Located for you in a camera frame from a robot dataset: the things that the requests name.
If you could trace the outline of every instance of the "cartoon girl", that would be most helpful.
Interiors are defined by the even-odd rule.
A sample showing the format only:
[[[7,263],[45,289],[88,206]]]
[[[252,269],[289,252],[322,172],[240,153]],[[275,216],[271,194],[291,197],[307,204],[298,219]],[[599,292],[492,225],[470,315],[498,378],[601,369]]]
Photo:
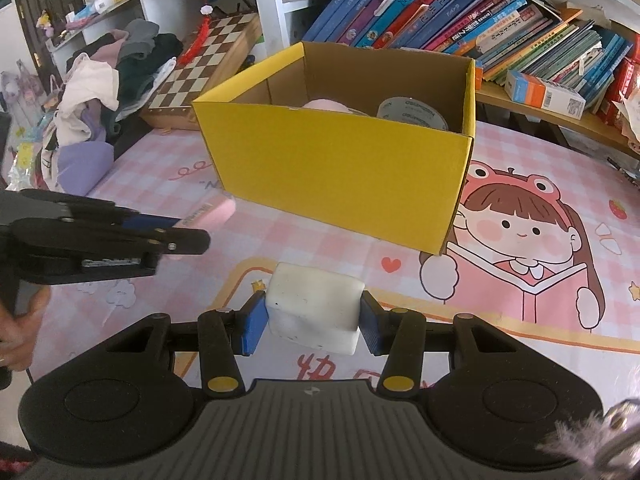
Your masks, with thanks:
[[[472,161],[445,254],[420,263],[430,296],[471,312],[569,330],[604,315],[584,225],[544,176]]]

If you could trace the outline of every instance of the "cartoon frog eye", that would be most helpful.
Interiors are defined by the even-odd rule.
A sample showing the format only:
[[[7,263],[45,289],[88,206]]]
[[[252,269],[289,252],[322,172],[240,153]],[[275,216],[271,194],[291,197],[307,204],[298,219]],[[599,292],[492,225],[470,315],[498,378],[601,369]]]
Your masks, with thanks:
[[[546,178],[536,177],[533,179],[533,185],[538,191],[546,194],[556,193],[556,186],[549,182]]]
[[[483,164],[473,162],[469,165],[468,175],[473,178],[487,178],[489,176],[489,169]]]

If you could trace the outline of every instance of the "purple book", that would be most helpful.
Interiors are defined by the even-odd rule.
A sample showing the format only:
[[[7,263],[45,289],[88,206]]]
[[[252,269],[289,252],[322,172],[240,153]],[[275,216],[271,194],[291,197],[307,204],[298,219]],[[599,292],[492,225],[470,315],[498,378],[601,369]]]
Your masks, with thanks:
[[[360,37],[364,35],[379,18],[379,16],[374,16],[373,13],[376,12],[376,9],[383,1],[384,0],[371,0],[369,5],[362,9],[356,19],[351,22],[349,28],[336,43],[350,45],[359,41]]]

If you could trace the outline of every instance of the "cartoon open book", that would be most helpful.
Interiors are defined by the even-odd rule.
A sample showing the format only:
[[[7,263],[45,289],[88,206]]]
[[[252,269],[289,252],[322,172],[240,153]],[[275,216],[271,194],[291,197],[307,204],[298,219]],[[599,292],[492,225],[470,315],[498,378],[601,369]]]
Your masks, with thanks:
[[[578,290],[587,287],[587,266],[578,264],[529,285],[476,254],[449,242],[447,254],[458,264],[458,283],[446,301],[473,314],[499,312],[502,316],[538,325],[584,331],[578,320]]]

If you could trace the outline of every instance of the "red heart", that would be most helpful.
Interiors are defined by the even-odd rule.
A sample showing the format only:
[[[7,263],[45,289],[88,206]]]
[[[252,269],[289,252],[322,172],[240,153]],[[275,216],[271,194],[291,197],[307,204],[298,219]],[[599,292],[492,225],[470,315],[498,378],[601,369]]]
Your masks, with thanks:
[[[396,270],[402,267],[402,262],[400,260],[398,260],[397,258],[395,260],[392,260],[388,256],[385,256],[384,258],[382,258],[381,263],[382,263],[382,268],[385,269],[386,272],[388,272],[389,274],[391,274],[392,272],[396,272]]]

